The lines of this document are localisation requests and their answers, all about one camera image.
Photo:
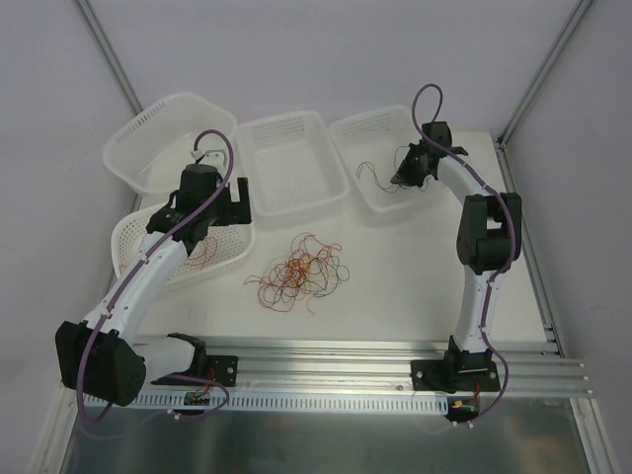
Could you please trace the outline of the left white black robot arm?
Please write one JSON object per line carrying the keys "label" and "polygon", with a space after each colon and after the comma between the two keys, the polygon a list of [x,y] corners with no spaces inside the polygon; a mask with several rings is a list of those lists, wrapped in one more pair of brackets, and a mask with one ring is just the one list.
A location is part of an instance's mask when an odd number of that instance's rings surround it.
{"label": "left white black robot arm", "polygon": [[234,200],[228,179],[216,167],[192,164],[180,186],[150,216],[139,249],[110,291],[79,323],[63,322],[55,347],[65,387],[77,397],[91,395],[121,407],[147,382],[181,378],[201,382],[207,373],[202,340],[171,333],[137,349],[140,325],[172,275],[207,236],[210,227],[252,221],[249,182],[236,181]]}

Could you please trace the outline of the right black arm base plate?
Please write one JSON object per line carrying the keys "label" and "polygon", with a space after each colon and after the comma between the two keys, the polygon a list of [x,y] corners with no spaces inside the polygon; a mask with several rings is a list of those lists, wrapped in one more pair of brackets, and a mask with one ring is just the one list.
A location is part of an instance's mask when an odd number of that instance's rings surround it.
{"label": "right black arm base plate", "polygon": [[501,389],[496,365],[480,370],[456,371],[439,359],[415,359],[410,362],[415,391],[497,393]]}

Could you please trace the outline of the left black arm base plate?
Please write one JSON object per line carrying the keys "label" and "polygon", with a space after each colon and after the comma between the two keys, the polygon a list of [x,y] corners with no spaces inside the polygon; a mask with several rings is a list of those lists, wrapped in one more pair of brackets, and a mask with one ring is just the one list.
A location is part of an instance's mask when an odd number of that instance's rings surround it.
{"label": "left black arm base plate", "polygon": [[197,374],[202,378],[234,387],[237,382],[239,357],[236,355],[206,355]]}

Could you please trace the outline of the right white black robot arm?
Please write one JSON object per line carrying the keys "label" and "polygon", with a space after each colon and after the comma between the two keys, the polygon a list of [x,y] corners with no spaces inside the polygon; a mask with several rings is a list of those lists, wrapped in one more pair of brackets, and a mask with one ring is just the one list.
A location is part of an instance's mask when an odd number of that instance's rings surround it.
{"label": "right white black robot arm", "polygon": [[521,251],[521,197],[500,193],[467,163],[467,151],[452,145],[445,121],[421,125],[422,139],[411,144],[391,179],[420,187],[429,178],[445,185],[462,209],[456,237],[465,283],[457,325],[439,359],[411,362],[416,391],[501,390],[493,361],[490,330],[505,273]]}

